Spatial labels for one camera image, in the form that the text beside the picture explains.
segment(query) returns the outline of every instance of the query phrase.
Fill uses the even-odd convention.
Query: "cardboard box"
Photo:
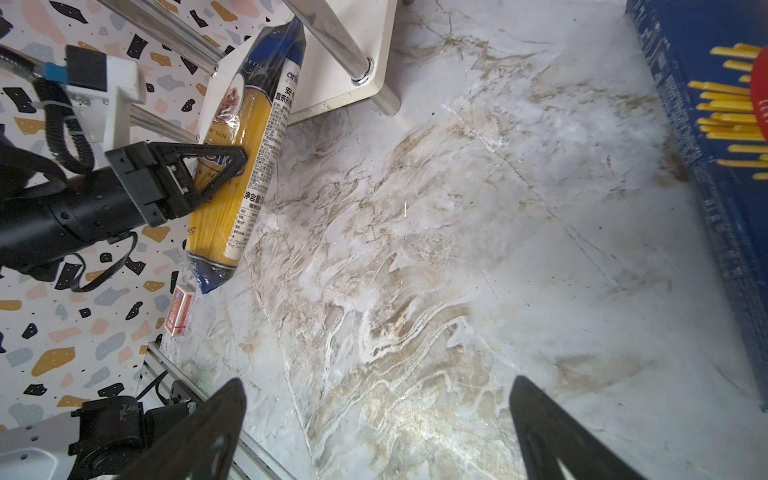
[[[186,283],[176,285],[174,297],[170,301],[168,317],[165,319],[165,329],[170,333],[170,336],[184,334],[193,298],[193,287]]]
[[[751,75],[768,44],[768,8],[744,0],[628,0],[627,14],[698,187],[714,256],[768,401],[768,144],[758,119],[749,117],[750,86],[768,83],[759,68]]]

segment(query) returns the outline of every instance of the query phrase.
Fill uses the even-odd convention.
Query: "blue connector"
[[[56,83],[67,85],[67,68],[53,63],[45,64],[45,78]]]

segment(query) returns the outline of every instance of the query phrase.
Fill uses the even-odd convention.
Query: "pasta bag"
[[[189,216],[187,255],[203,293],[232,278],[245,252],[280,158],[305,47],[298,18],[264,28],[219,103],[205,143],[243,147],[248,161]],[[195,187],[204,188],[226,161],[198,158]]]

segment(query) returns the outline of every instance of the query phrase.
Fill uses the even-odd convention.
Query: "marble floor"
[[[399,5],[370,102],[289,128],[163,351],[296,478],[525,478],[544,388],[648,478],[765,478],[768,415],[624,3]]]

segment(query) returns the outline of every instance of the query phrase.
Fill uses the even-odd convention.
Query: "patterned wall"
[[[158,0],[224,51],[289,12],[280,0]],[[196,131],[207,75],[95,0],[0,0],[0,43],[64,64],[65,45],[133,58],[147,79],[146,109]],[[50,157],[44,116],[29,84],[0,69],[0,124],[17,147]],[[162,141],[139,127],[131,141]],[[62,263],[56,281],[0,272],[0,431],[37,422],[83,401],[134,393],[146,344],[162,320],[183,267],[184,219],[139,228],[140,243],[120,273],[90,293],[68,285],[82,268]],[[127,251],[129,240],[81,251],[85,279]]]

